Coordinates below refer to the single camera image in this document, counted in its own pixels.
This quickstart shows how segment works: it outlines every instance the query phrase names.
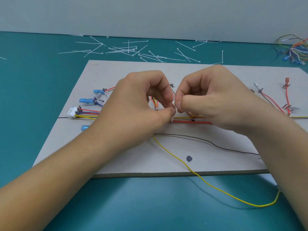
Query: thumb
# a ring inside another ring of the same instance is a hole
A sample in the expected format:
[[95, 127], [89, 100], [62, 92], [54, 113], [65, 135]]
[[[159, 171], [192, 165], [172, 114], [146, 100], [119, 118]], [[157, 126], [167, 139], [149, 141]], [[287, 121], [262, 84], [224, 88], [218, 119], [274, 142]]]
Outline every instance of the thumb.
[[171, 118], [175, 115], [175, 108], [164, 108], [156, 111], [156, 113], [160, 116], [160, 124], [164, 125], [171, 121]]
[[185, 95], [178, 101], [176, 107], [180, 112], [200, 113], [205, 116], [212, 103], [211, 95]]

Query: teal table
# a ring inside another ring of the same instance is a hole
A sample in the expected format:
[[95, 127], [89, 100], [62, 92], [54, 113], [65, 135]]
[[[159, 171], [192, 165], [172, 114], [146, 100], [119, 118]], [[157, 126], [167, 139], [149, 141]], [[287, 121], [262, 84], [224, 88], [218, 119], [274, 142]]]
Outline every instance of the teal table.
[[[89, 36], [0, 32], [0, 187], [31, 168], [88, 60], [142, 61], [106, 54], [122, 42], [148, 40], [147, 50], [169, 58], [176, 48], [203, 64], [298, 66], [277, 57], [272, 45], [205, 43], [192, 51], [174, 40], [96, 37], [104, 54], [69, 53], [94, 49]], [[195, 41], [178, 41], [192, 48]], [[308, 66], [301, 66], [308, 72]], [[277, 192], [258, 175], [205, 176], [209, 183], [254, 204]], [[45, 230], [303, 230], [283, 195], [267, 208], [254, 208], [218, 192], [198, 177], [93, 179]]]

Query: white wall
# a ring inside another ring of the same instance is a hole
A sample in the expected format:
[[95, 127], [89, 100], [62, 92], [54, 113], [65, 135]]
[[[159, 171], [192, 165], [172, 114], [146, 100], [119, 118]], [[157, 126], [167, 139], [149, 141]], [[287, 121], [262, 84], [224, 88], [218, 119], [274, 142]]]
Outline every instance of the white wall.
[[307, 0], [0, 0], [0, 31], [272, 43]]

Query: forearm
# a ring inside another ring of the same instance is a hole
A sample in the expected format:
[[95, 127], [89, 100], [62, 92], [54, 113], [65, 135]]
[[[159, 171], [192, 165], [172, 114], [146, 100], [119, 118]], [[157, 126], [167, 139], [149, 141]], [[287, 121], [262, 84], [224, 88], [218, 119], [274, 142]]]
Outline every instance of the forearm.
[[91, 143], [89, 132], [0, 189], [3, 230], [43, 230], [112, 154]]
[[287, 116], [271, 113], [248, 137], [308, 229], [308, 133]]

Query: blue dot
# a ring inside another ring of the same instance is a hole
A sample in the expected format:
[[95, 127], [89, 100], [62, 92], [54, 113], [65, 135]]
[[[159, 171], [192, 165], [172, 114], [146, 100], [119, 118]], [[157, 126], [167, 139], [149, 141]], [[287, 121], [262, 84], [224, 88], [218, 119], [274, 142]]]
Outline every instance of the blue dot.
[[188, 156], [186, 157], [186, 160], [187, 160], [188, 162], [191, 162], [191, 161], [193, 160], [193, 158], [192, 158], [190, 155], [188, 155]]

